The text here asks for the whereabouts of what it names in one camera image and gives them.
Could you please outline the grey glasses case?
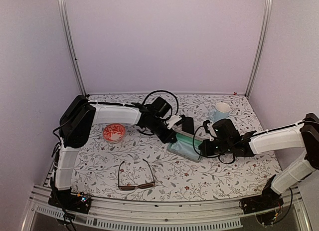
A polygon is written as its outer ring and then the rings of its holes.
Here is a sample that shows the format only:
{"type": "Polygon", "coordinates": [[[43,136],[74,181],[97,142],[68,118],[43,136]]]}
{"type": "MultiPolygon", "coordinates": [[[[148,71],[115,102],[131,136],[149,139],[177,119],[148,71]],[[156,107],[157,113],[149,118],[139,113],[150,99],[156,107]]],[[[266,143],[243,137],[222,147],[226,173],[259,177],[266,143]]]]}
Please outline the grey glasses case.
{"type": "Polygon", "coordinates": [[[194,137],[193,134],[186,133],[182,130],[174,129],[174,131],[176,132],[177,141],[170,143],[167,150],[175,155],[198,163],[201,160],[198,146],[202,143],[203,138],[194,137]]]}

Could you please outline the black glasses case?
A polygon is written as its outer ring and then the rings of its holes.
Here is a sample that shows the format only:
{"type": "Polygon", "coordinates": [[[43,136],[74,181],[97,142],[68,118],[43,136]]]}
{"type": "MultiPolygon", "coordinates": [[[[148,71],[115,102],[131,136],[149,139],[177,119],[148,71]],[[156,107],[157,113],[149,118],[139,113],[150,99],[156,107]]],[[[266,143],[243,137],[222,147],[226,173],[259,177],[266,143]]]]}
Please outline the black glasses case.
{"type": "Polygon", "coordinates": [[[185,117],[182,123],[182,131],[188,134],[194,135],[195,129],[194,129],[194,120],[192,117],[185,117]]]}

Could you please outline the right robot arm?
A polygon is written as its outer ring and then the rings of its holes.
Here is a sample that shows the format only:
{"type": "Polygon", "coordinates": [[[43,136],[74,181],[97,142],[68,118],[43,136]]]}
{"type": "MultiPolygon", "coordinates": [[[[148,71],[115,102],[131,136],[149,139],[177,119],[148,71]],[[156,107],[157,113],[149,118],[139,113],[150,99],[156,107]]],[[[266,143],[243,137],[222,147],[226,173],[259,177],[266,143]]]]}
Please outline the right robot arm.
{"type": "Polygon", "coordinates": [[[203,126],[207,134],[214,133],[198,146],[200,155],[207,158],[225,154],[234,158],[254,157],[268,151],[304,149],[294,162],[268,181],[257,201],[262,209],[268,209],[277,201],[277,195],[319,168],[319,119],[314,113],[308,113],[294,124],[244,135],[239,134],[230,119],[221,119],[214,124],[207,120],[203,126]]]}

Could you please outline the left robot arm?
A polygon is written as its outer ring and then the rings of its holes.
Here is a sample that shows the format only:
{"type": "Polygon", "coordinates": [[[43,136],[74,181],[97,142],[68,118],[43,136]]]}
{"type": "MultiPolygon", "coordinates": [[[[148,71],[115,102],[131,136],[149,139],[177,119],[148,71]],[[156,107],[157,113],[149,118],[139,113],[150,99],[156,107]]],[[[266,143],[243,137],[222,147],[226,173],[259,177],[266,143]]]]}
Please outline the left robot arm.
{"type": "Polygon", "coordinates": [[[58,191],[55,200],[70,208],[74,197],[66,190],[71,188],[71,177],[80,149],[88,142],[91,128],[95,124],[129,124],[148,129],[162,143],[177,141],[173,126],[182,121],[180,115],[170,115],[171,105],[158,97],[153,103],[109,103],[87,99],[78,95],[60,118],[60,125],[53,130],[58,142],[53,149],[53,187],[58,191]]]}

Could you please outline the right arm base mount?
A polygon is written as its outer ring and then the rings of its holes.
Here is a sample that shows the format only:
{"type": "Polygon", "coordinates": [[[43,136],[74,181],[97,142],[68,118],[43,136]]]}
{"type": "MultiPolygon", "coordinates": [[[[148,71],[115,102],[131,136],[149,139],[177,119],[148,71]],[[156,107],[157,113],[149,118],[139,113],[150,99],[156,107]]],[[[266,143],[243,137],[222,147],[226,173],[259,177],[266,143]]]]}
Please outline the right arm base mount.
{"type": "Polygon", "coordinates": [[[262,193],[257,196],[242,198],[239,201],[239,208],[244,214],[261,212],[268,209],[279,208],[278,211],[272,211],[270,214],[259,215],[258,222],[264,226],[270,226],[275,223],[282,209],[284,201],[281,195],[275,193],[271,188],[264,188],[262,193]]]}

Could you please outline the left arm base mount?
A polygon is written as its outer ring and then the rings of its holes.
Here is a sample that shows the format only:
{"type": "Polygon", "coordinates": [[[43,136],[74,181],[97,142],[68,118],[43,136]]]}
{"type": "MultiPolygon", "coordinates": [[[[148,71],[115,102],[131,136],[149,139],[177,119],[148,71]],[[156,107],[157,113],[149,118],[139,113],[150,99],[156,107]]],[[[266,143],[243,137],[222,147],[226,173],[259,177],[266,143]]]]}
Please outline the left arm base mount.
{"type": "Polygon", "coordinates": [[[91,207],[91,195],[80,192],[72,194],[71,190],[51,192],[48,204],[67,211],[88,214],[91,207]]]}

